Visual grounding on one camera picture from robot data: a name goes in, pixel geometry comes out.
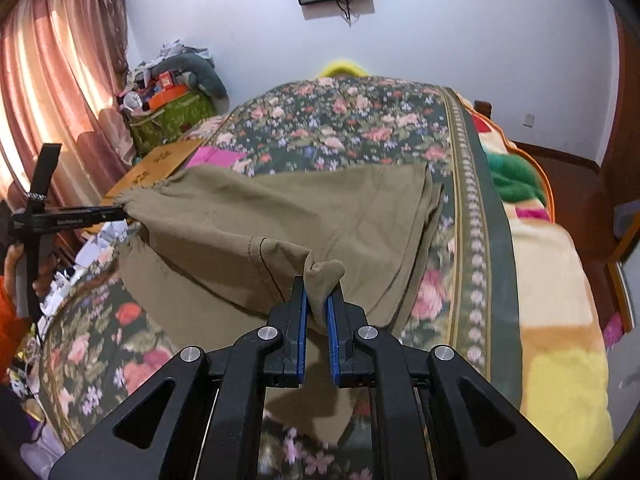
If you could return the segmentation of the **orange sleeved left forearm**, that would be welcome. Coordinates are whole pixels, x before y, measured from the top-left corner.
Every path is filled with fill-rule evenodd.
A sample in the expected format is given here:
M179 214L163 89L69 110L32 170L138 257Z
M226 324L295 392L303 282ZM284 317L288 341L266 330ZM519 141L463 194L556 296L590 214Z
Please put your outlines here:
M1 278L0 284L0 378L3 379L18 347L29 332L32 321L17 317L15 307L4 289L4 278Z

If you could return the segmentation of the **person left hand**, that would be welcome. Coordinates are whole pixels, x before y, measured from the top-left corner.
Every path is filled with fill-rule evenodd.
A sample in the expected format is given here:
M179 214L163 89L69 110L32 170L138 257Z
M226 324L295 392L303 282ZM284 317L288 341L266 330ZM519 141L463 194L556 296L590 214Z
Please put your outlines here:
M22 290L26 287L26 256L23 244L13 244L4 258L3 289L15 309L21 304ZM38 276L32 282L32 290L38 298L47 296L58 259L50 252L39 265Z

